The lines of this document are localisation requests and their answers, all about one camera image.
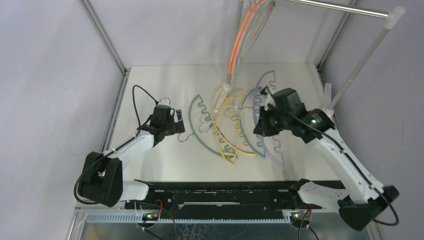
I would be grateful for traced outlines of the purple plastic hanger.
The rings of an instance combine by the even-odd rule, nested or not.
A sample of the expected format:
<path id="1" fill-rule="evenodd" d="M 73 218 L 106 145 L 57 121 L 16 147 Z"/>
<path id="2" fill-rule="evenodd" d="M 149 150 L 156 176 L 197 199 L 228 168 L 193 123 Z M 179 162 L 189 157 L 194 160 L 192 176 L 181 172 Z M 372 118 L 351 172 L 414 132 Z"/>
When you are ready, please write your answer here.
<path id="1" fill-rule="evenodd" d="M 275 89 L 275 83 L 276 83 L 276 71 L 275 70 L 269 70 L 266 71 L 258 80 L 258 82 L 255 85 L 255 88 L 253 89 L 253 100 L 252 100 L 252 117 L 253 117 L 253 123 L 256 126 L 259 121 L 260 116 L 260 106 L 262 105 L 262 97 L 260 96 L 260 91 L 262 90 L 261 82 L 265 77 L 272 76 L 270 81 L 268 82 L 270 86 Z M 279 165 L 280 167 L 284 167 L 284 155 L 281 151 L 276 151 L 276 153 L 280 154 L 281 160 L 277 160 L 274 155 L 270 152 L 267 145 L 264 142 L 264 138 L 261 135 L 256 136 L 264 150 L 264 155 L 266 157 L 269 157 L 274 163 Z"/>

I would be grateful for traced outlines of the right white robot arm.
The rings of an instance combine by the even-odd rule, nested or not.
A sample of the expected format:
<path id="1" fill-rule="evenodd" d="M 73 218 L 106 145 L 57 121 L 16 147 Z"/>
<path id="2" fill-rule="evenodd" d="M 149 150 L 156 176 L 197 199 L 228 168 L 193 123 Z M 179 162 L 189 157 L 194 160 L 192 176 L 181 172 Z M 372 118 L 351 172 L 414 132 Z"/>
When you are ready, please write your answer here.
<path id="1" fill-rule="evenodd" d="M 293 88 L 274 91 L 265 87 L 260 94 L 266 100 L 259 107 L 253 133 L 273 137 L 290 131 L 318 152 L 343 184 L 342 189 L 335 189 L 302 178 L 289 188 L 289 203 L 293 207 L 311 205 L 338 213 L 356 231 L 377 222 L 386 209 L 393 212 L 392 225 L 399 224 L 399 215 L 393 207 L 399 191 L 393 185 L 384 185 L 365 168 L 323 110 L 307 110 Z"/>

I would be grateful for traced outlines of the orange plastic hanger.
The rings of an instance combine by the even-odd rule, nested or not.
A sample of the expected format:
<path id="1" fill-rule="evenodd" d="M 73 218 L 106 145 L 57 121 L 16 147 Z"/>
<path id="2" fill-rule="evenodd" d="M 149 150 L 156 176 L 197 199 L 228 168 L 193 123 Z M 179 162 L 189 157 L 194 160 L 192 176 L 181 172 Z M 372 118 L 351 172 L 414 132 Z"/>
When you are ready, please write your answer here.
<path id="1" fill-rule="evenodd" d="M 242 58 L 244 51 L 243 45 L 247 44 L 247 40 L 252 31 L 251 28 L 253 28 L 258 21 L 257 19 L 260 16 L 258 12 L 262 7 L 263 2 L 263 0 L 255 0 L 251 3 L 240 23 L 236 40 L 232 48 L 230 67 L 228 67 L 228 72 L 231 73 L 231 75 L 237 74 L 237 67 L 241 62 L 239 59 Z"/>

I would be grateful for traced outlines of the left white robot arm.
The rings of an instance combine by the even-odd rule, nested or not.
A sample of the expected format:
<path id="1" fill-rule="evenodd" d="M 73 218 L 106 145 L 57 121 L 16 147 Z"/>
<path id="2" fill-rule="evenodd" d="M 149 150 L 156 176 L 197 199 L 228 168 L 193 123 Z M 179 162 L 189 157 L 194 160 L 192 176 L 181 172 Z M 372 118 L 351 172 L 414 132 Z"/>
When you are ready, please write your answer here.
<path id="1" fill-rule="evenodd" d="M 104 152 L 89 153 L 73 194 L 84 205 L 113 207 L 118 202 L 137 201 L 149 209 L 157 196 L 151 184 L 141 180 L 124 180 L 124 169 L 144 152 L 154 148 L 167 136 L 185 132 L 183 114 L 166 104 L 157 104 L 147 120 L 122 145 Z"/>

